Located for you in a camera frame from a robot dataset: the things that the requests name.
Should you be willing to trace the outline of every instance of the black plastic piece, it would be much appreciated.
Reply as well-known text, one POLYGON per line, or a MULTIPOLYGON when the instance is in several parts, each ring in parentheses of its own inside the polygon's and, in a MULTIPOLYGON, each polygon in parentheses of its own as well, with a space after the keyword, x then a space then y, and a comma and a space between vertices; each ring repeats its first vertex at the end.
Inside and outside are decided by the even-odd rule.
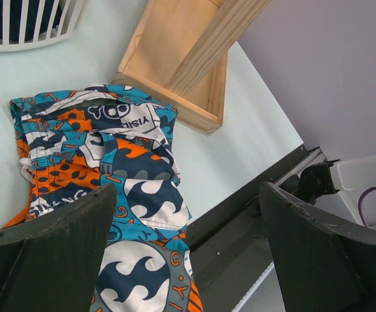
POLYGON ((335 194, 337 190, 331 179, 330 167, 333 162, 325 161, 304 169, 299 181, 299 188, 291 192, 306 203, 315 204, 322 195, 335 194))
POLYGON ((271 183, 260 204, 287 312, 376 312, 376 231, 271 183))
POLYGON ((115 199, 105 185, 0 231, 0 311, 88 311, 115 199))

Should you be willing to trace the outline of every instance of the white basket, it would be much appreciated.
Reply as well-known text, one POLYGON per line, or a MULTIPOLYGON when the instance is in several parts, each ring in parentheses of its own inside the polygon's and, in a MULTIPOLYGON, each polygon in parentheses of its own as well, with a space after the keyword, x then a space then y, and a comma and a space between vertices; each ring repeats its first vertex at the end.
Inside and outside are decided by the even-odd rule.
POLYGON ((19 42, 9 41, 10 31, 10 0, 3 0, 2 11, 2 26, 3 37, 0 39, 0 52, 4 51, 20 51, 26 49, 34 49, 36 47, 48 46, 55 44, 71 36, 75 25, 79 18, 83 15, 88 0, 54 0, 49 18, 49 24, 45 33, 39 34, 44 7, 47 0, 38 0, 38 12, 36 16, 36 23, 34 26, 33 39, 25 41, 27 11, 29 8, 29 0, 22 0, 21 2, 21 18, 19 29, 19 42), (57 8, 60 6, 62 14, 60 15, 59 25, 52 29, 53 21, 57 13, 57 8))

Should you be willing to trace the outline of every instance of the patterned shorts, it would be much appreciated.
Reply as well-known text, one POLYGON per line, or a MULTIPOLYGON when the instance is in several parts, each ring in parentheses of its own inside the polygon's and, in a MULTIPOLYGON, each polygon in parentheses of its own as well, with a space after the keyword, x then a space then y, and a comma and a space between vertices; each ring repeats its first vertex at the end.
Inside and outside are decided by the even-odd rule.
POLYGON ((13 99, 33 220, 105 183, 117 206, 90 311, 202 311, 172 155, 176 109, 130 86, 13 99))

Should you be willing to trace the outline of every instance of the purple wall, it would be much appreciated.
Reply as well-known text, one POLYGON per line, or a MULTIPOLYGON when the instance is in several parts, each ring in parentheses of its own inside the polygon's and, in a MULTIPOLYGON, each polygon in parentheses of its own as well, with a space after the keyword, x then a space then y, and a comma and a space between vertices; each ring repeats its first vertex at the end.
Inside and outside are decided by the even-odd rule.
POLYGON ((376 0, 272 0, 240 44, 307 148, 376 154, 376 0))

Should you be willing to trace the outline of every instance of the wooden plank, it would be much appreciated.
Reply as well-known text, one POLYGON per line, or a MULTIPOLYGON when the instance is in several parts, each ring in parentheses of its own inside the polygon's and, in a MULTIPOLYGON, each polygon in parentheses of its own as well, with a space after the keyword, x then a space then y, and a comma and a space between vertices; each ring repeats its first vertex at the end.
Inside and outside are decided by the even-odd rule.
POLYGON ((178 121, 204 134, 211 134, 215 131, 214 129, 219 128, 216 116, 147 79, 117 73, 112 83, 134 86, 155 98, 175 104, 178 109, 178 121))
POLYGON ((270 0, 226 0, 165 88, 186 97, 270 0))
POLYGON ((214 3, 215 5, 217 5, 219 8, 222 6, 222 4, 226 1, 226 0, 208 0, 208 1, 211 1, 212 3, 214 3))
POLYGON ((169 92, 163 85, 218 9, 208 0, 149 0, 113 83, 136 86, 171 102, 178 109, 179 122, 206 135, 215 132, 222 125, 227 55, 185 98, 169 92))
POLYGON ((148 22, 150 13, 152 13, 152 10, 154 9, 155 4, 156 4, 156 0, 150 0, 148 4, 146 5, 146 8, 143 11, 141 20, 139 21, 139 24, 137 24, 135 32, 133 33, 133 36, 130 39, 128 48, 126 49, 126 52, 124 53, 122 61, 120 62, 120 65, 117 69, 119 73, 124 73, 129 68, 132 57, 136 52, 136 48, 139 44, 139 41, 141 40, 141 37, 144 32, 144 28, 146 26, 146 23, 148 22))
POLYGON ((129 51, 130 62, 125 59, 126 72, 164 86, 218 10, 204 0, 150 1, 146 9, 150 12, 145 11, 147 17, 143 14, 130 42, 130 47, 137 47, 129 51))

